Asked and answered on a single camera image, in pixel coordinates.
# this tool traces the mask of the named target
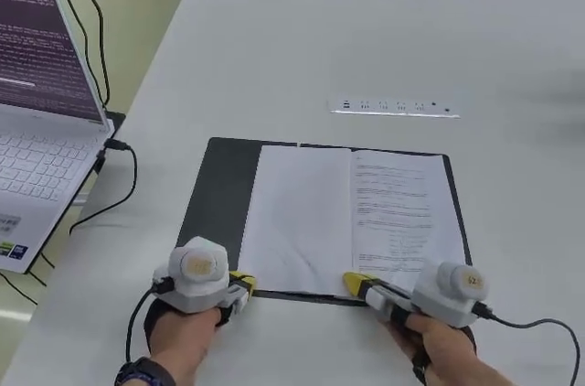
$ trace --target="white table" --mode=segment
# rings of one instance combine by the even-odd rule
[[[211,136],[449,155],[495,312],[557,316],[583,339],[583,25],[585,0],[183,0],[119,134],[138,154],[136,194],[74,233],[3,384],[111,384]],[[463,118],[335,115],[336,95],[441,99]],[[126,192],[131,162],[108,156],[86,214]],[[569,383],[562,329],[474,330],[518,384]],[[416,384],[365,309],[269,299],[221,330],[199,373],[231,381]]]

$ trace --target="black cable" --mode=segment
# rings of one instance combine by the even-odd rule
[[[40,256],[43,260],[47,262],[48,265],[50,265],[53,269],[55,268],[55,264],[49,261],[43,252],[40,253]]]
[[[81,34],[83,34],[83,53],[85,54],[85,62],[88,65],[88,69],[90,70],[91,77],[93,78],[93,82],[95,83],[95,87],[98,90],[98,94],[100,95],[101,105],[103,106],[103,108],[105,108],[106,105],[103,101],[103,98],[101,97],[100,84],[98,83],[98,79],[96,78],[95,72],[93,71],[93,68],[91,67],[91,63],[90,63],[90,43],[89,43],[90,40],[88,38],[88,32],[86,31],[85,26],[83,26],[83,22],[81,22],[80,16],[77,14],[77,10],[75,9],[73,2],[71,2],[71,0],[67,0],[67,4],[69,5],[69,9],[71,10],[71,13],[73,13],[75,20],[77,21],[77,24],[79,25],[79,27],[81,29]]]
[[[114,209],[114,208],[117,208],[118,206],[122,205],[126,200],[128,200],[128,198],[130,198],[132,196],[132,194],[136,190],[136,181],[138,179],[138,158],[136,157],[136,152],[134,152],[133,148],[131,146],[129,146],[128,144],[125,144],[124,142],[116,141],[115,139],[109,139],[108,141],[106,141],[105,147],[113,149],[113,150],[117,150],[117,151],[130,151],[130,153],[132,153],[132,158],[134,161],[134,179],[133,179],[132,187],[130,188],[130,191],[128,192],[126,197],[124,197],[123,199],[117,201],[116,203],[113,203],[112,205],[110,205],[104,209],[98,210],[95,214],[91,214],[90,216],[86,217],[85,219],[81,219],[81,220],[77,221],[76,223],[74,223],[69,228],[69,235],[71,235],[73,230],[75,228],[77,228],[81,223],[85,223],[86,221],[89,221],[89,220],[97,217],[98,215],[103,214],[104,212],[106,212],[110,209]]]
[[[8,285],[10,285],[16,292],[18,292],[19,295],[21,295],[22,297],[24,297],[25,299],[27,299],[28,301],[32,302],[34,305],[38,305],[37,301],[35,301],[32,297],[26,295],[24,292],[22,292],[18,287],[16,287],[14,284],[12,284],[10,282],[10,280],[6,277],[5,274],[0,273],[0,276],[2,276],[6,282],[8,283]]]
[[[569,332],[570,337],[573,340],[573,344],[575,345],[575,367],[573,368],[573,375],[572,375],[572,377],[570,379],[570,383],[569,383],[569,386],[575,386],[575,382],[577,381],[577,376],[579,375],[579,365],[581,362],[581,348],[579,345],[579,340],[577,339],[577,335],[575,334],[575,331],[573,331],[572,328],[569,327],[567,324],[565,324],[564,322],[562,322],[560,320],[551,319],[549,317],[546,317],[546,318],[540,319],[540,320],[535,320],[534,322],[530,322],[528,324],[515,324],[513,322],[508,322],[507,320],[499,318],[494,313],[492,313],[492,310],[486,304],[483,304],[481,302],[478,302],[477,304],[475,304],[472,311],[476,315],[478,315],[479,317],[482,317],[484,319],[494,320],[494,322],[497,322],[498,324],[502,324],[502,325],[505,325],[506,327],[516,328],[516,329],[528,329],[528,328],[537,327],[537,326],[542,325],[542,324],[554,324],[554,325],[558,325],[559,327],[565,328]]]
[[[128,331],[126,332],[126,363],[130,363],[132,359],[130,358],[130,345],[132,343],[132,329],[134,328],[134,321],[136,320],[136,316],[138,316],[138,312],[140,308],[143,306],[144,301],[146,298],[150,296],[152,293],[155,293],[154,287],[150,287],[146,292],[143,294],[143,297],[140,298],[138,304],[134,307],[132,314],[130,315],[130,321],[128,322]]]
[[[128,331],[126,332],[126,363],[130,363],[132,360],[130,356],[130,346],[132,345],[132,330],[134,328],[136,316],[138,316],[138,312],[143,306],[144,301],[146,301],[146,298],[151,294],[156,293],[158,295],[163,295],[165,293],[172,292],[173,290],[175,290],[175,280],[170,276],[167,276],[162,280],[153,283],[153,285],[144,293],[143,297],[140,298],[138,304],[136,304],[134,307],[134,310],[130,315],[130,321],[128,322]]]
[[[43,281],[42,279],[40,279],[40,278],[39,278],[38,276],[36,276],[34,273],[32,273],[32,272],[29,272],[29,273],[30,273],[30,275],[31,275],[33,278],[35,278],[35,279],[38,281],[38,283],[39,283],[39,284],[41,284],[43,287],[46,287],[46,286],[47,286],[47,283],[45,283],[45,281]]]
[[[98,4],[97,0],[91,0],[95,10],[98,12],[98,20],[100,25],[100,59],[101,59],[101,70],[103,71],[103,80],[106,85],[106,99],[103,102],[104,106],[107,106],[110,102],[110,78],[108,76],[108,68],[106,67],[106,56],[105,56],[105,46],[104,46],[104,39],[103,39],[103,13],[101,11],[100,4]]]

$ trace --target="white laptop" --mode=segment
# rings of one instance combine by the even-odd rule
[[[0,270],[27,271],[112,133],[59,0],[0,0]]]

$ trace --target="human hand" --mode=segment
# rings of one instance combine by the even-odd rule
[[[168,370],[177,386],[193,386],[220,319],[217,308],[188,316],[165,313],[150,336],[151,359]]]
[[[429,386],[511,384],[477,358],[472,341],[462,331],[421,315],[410,315],[406,327],[419,333],[421,339],[407,338],[392,325],[388,330],[409,359],[424,346],[431,359],[425,370]]]

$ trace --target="usb cable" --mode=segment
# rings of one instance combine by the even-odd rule
[[[117,208],[118,206],[122,205],[125,201],[128,200],[136,190],[136,180],[138,178],[138,159],[136,157],[136,152],[133,150],[131,146],[128,144],[118,141],[116,139],[108,139],[104,144],[105,149],[115,150],[115,151],[129,151],[132,154],[133,161],[134,161],[134,179],[132,183],[132,187],[130,188],[130,192],[126,195],[126,197],[122,198],[121,200],[117,201],[116,203],[111,204],[110,206],[98,210],[95,214],[91,214],[90,216],[86,217],[85,219],[78,220],[69,228],[69,235],[73,232],[75,228],[77,228],[80,224],[85,223],[88,220],[94,219],[98,215],[103,214],[104,212]]]

